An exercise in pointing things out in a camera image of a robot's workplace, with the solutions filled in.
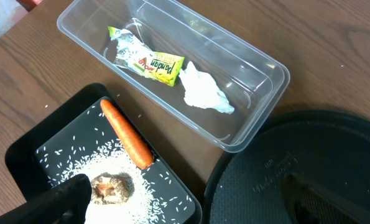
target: white tissue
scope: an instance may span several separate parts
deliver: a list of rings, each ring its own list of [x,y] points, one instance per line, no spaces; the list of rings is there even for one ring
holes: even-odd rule
[[[226,95],[218,88],[212,76],[199,72],[192,62],[185,71],[181,70],[179,77],[185,87],[185,102],[189,106],[213,108],[220,113],[231,114],[234,108],[230,106]]]

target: snack wrapper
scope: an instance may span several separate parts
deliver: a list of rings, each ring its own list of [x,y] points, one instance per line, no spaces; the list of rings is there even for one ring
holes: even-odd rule
[[[108,29],[110,39],[118,41],[115,65],[169,86],[175,85],[184,57],[153,52],[129,30],[114,27]]]

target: black circular mat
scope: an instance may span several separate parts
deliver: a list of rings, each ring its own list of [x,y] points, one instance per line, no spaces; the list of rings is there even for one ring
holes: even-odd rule
[[[316,110],[268,121],[246,150],[218,162],[205,192],[206,223],[296,223],[283,193],[289,174],[370,214],[370,122]],[[304,198],[315,212],[330,213]],[[326,217],[320,223],[352,223]]]

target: brown crumpled object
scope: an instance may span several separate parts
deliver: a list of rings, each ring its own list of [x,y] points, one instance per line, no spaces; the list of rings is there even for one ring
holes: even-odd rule
[[[129,189],[122,177],[101,174],[91,181],[91,202],[97,205],[122,204],[128,201]]]

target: brown wood surface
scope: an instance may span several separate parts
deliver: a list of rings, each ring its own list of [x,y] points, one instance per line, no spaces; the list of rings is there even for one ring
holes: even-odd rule
[[[62,34],[56,21],[70,2],[44,0],[0,38],[0,215],[25,202],[6,169],[6,149],[93,82],[120,94],[116,101],[201,199],[222,150]],[[370,119],[370,0],[182,2],[289,68],[274,114],[339,108]]]

